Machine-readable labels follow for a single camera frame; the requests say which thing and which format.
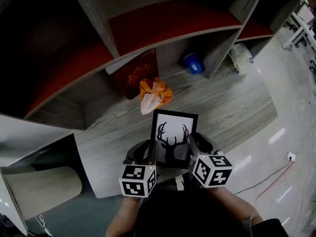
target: red shelf surface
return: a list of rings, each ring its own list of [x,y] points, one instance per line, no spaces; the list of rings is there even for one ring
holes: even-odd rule
[[[70,83],[112,60],[96,33],[69,41],[40,66],[26,117]]]
[[[192,0],[149,5],[112,18],[109,23],[120,55],[183,35],[241,26],[230,12]]]
[[[253,18],[250,18],[238,37],[238,40],[273,36],[273,32]]]

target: blue cup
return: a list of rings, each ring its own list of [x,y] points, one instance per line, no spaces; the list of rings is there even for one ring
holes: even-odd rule
[[[193,74],[198,74],[204,71],[198,56],[196,53],[190,53],[186,55],[183,60],[187,64],[187,66],[190,68]]]

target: wall socket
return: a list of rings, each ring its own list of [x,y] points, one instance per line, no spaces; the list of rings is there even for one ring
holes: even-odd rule
[[[287,154],[287,158],[290,160],[290,158],[291,158],[291,161],[295,161],[295,157],[296,157],[296,155],[295,154],[293,154],[293,153],[291,153],[291,152],[289,152],[288,154]]]

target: plastic bag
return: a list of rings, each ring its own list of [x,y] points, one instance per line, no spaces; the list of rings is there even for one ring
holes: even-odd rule
[[[159,78],[154,81],[142,79],[139,83],[140,89],[140,111],[142,115],[148,114],[161,105],[171,101],[173,95],[171,89]]]

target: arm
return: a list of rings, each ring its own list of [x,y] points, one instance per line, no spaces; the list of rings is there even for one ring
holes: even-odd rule
[[[209,194],[216,198],[238,221],[252,216],[251,226],[255,226],[263,219],[257,210],[245,200],[235,196],[224,187],[206,189]]]
[[[123,202],[110,223],[106,237],[119,237],[133,230],[141,199],[138,197],[124,197]]]

